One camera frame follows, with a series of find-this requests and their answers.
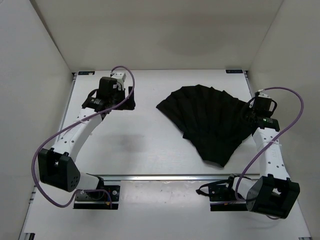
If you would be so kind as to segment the black pleated skirt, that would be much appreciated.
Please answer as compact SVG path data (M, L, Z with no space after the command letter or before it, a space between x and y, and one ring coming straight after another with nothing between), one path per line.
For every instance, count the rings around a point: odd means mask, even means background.
M183 86L156 108L192 143L206 163L223 168L253 128L241 119L245 102L203 85Z

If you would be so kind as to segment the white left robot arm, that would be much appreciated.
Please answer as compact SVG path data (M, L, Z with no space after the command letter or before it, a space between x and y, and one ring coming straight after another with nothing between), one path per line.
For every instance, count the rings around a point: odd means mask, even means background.
M93 199L99 199L104 195L105 187L101 179L80 172L76 166L76 158L89 135L110 112L109 108L135 108L134 97L125 98L125 79L124 72L102 77L98 88L92 90L81 105L77 116L79 124L65 131L50 149L40 150L37 159L42 183L67 192L86 190Z

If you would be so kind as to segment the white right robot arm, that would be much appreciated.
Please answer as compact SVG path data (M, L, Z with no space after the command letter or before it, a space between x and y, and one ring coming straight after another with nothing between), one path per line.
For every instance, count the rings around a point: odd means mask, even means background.
M249 212L286 219L298 198L300 186L291 180L283 161L278 140L279 122L272 118L277 106L268 95L258 93L241 111L241 120L253 127L259 179L235 176L232 183L224 187L224 195L244 204Z

